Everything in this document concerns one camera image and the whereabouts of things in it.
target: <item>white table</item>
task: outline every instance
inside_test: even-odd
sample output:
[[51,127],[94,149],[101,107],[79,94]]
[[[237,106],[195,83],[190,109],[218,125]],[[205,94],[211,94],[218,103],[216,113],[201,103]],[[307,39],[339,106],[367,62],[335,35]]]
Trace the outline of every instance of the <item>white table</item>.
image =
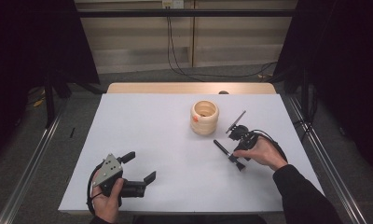
[[[197,135],[189,127],[189,109],[199,100],[211,100],[220,110],[217,130],[208,136]],[[282,211],[281,195],[270,168],[240,159],[246,169],[239,172],[213,143],[217,139],[228,151],[237,146],[225,131],[243,110],[247,112],[239,124],[270,134],[289,162],[323,192],[280,95],[108,93],[102,98],[59,210],[87,213],[86,187],[94,167],[108,153],[121,157],[135,151],[136,158],[123,165],[124,177],[142,180],[157,171],[157,179],[147,187],[144,198],[123,199],[121,211],[135,214]]]

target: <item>floor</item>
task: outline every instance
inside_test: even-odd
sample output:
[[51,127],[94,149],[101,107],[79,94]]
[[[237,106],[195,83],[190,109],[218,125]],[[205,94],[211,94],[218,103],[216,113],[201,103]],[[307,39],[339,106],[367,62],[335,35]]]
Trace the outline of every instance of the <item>floor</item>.
[[[265,81],[273,67],[259,72],[263,65],[220,66],[184,69],[184,74],[172,70],[129,72],[123,74],[101,75],[101,85],[97,88],[106,90],[112,82],[159,82],[159,81]],[[200,76],[187,74],[199,73]],[[291,120],[297,121],[297,100],[300,92],[285,94],[283,83],[276,83],[276,91],[281,94]],[[61,113],[57,126],[51,132],[45,130],[46,107],[42,105],[26,106],[20,125],[10,136],[8,143],[0,153],[0,216],[12,195],[18,200],[11,205],[14,212],[1,219],[0,223],[89,223],[91,215],[70,216],[58,211],[62,195],[73,173],[80,150],[89,132],[101,95],[85,91],[75,84],[70,84],[73,92],[68,100],[55,96],[57,111]],[[30,101],[40,98],[41,91],[30,95]],[[342,134],[341,126],[327,110],[318,96],[318,109],[315,114],[313,130],[321,141],[320,146],[330,159],[333,167],[329,170],[322,164],[313,132],[303,137],[303,146],[311,160],[311,165],[319,177],[326,197],[335,205],[344,223],[373,223],[373,169],[359,155],[352,139]],[[303,125],[296,124],[296,130],[302,138]],[[50,135],[50,142],[41,141],[43,135]],[[37,146],[45,150],[37,157]],[[30,180],[20,182],[26,176],[24,171],[30,161],[35,161],[36,169],[30,173]],[[23,186],[25,191],[18,190]],[[283,213],[262,214],[269,224],[285,223]],[[131,214],[122,214],[120,223],[130,223]]]

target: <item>black rod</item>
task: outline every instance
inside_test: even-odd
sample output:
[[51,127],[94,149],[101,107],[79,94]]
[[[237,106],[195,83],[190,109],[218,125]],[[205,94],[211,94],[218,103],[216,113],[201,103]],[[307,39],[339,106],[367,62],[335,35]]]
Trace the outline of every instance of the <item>black rod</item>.
[[214,144],[221,149],[225,153],[225,155],[230,156],[230,153],[216,140],[214,140]]
[[81,18],[113,17],[293,17],[293,9],[79,9]]

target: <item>black sleeve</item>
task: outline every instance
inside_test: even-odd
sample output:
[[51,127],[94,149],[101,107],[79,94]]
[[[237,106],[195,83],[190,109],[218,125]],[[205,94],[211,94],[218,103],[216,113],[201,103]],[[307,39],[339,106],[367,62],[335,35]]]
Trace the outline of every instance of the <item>black sleeve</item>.
[[334,206],[293,165],[285,165],[273,175],[283,196],[287,224],[342,223]]
[[94,218],[91,220],[90,224],[111,224],[111,223],[106,222],[106,221],[102,220],[102,219],[99,218],[99,217],[94,217]]

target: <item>metal frame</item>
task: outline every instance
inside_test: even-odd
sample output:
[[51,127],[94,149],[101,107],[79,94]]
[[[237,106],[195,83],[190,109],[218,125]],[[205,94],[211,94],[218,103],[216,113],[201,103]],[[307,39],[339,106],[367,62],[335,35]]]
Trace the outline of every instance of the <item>metal frame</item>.
[[81,18],[116,17],[293,17],[308,16],[311,11],[293,9],[79,9]]
[[27,164],[26,169],[24,170],[21,179],[18,182],[18,185],[12,192],[11,196],[8,198],[7,203],[0,214],[0,224],[6,223],[10,224],[13,222],[15,216],[18,213],[19,207],[23,202],[24,196],[27,193],[27,190],[30,187],[30,184],[35,176],[35,172],[38,169],[38,166],[44,157],[44,154],[48,148],[50,140],[52,139],[53,134],[58,127],[61,115],[63,114],[68,99],[63,100],[58,115],[55,117],[55,120],[50,124],[50,126],[44,131],[38,146],[35,149],[35,152]]
[[[303,119],[299,101],[295,97],[291,97],[289,100],[292,107],[294,108],[295,113],[297,114],[297,117],[299,119]],[[332,186],[337,192],[341,202],[343,203],[344,208],[349,214],[352,223],[366,223],[366,220],[362,212],[360,211],[356,200],[353,198],[349,189],[346,187],[345,183],[340,177],[340,174],[338,173],[338,170],[336,169],[334,163],[331,161],[329,155],[326,153],[326,150],[321,143],[317,133],[312,127],[309,127],[309,124],[306,122],[302,124],[302,127],[305,132],[309,129],[307,135],[309,137],[311,145],[314,148],[314,151],[317,154],[317,157],[320,160],[321,164],[324,166],[325,172],[328,175],[329,180],[331,181]]]

